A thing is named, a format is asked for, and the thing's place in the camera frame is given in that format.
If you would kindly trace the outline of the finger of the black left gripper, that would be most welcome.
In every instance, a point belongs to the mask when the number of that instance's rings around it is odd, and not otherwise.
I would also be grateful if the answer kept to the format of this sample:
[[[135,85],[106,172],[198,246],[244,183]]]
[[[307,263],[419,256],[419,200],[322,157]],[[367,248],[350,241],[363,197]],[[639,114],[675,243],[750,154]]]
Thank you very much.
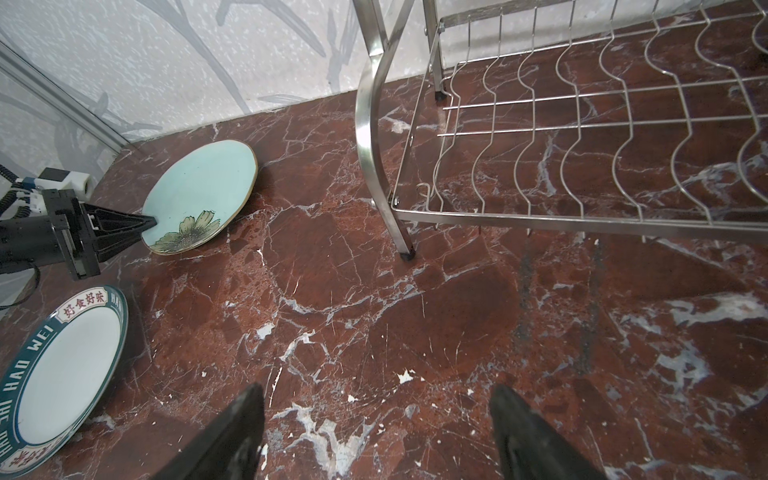
[[[105,262],[142,239],[142,234],[154,228],[153,216],[123,213],[87,203],[81,204],[85,215],[82,243],[86,253],[98,262]]]

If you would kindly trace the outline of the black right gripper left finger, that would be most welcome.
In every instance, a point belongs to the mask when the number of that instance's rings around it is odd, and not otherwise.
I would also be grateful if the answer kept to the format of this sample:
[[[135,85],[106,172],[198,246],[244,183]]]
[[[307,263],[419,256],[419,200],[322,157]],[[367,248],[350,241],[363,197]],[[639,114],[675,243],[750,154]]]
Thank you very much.
[[[253,383],[154,477],[254,479],[264,430],[264,392]]]

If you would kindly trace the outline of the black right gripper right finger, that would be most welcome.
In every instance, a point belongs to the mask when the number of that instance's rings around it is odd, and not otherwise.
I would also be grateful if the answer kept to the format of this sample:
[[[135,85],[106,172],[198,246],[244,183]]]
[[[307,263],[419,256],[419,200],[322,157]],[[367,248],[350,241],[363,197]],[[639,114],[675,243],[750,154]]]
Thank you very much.
[[[512,388],[493,387],[489,411],[505,479],[603,479],[599,471]]]

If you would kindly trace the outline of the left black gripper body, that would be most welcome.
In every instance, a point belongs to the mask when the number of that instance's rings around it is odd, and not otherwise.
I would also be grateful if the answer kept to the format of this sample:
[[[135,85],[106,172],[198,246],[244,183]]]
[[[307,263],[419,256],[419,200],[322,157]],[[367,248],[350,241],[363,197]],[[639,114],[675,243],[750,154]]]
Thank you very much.
[[[42,192],[46,212],[1,222],[1,272],[63,263],[75,280],[97,276],[97,207],[72,190]]]

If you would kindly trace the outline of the mint green flower plate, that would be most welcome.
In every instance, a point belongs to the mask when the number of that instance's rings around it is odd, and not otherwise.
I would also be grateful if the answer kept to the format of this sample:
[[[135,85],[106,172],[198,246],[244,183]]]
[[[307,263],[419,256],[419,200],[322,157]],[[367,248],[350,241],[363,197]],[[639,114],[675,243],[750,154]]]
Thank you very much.
[[[142,233],[143,243],[170,256],[210,241],[245,206],[257,175],[255,154],[242,142],[221,140],[190,152],[148,194],[142,214],[157,224]]]

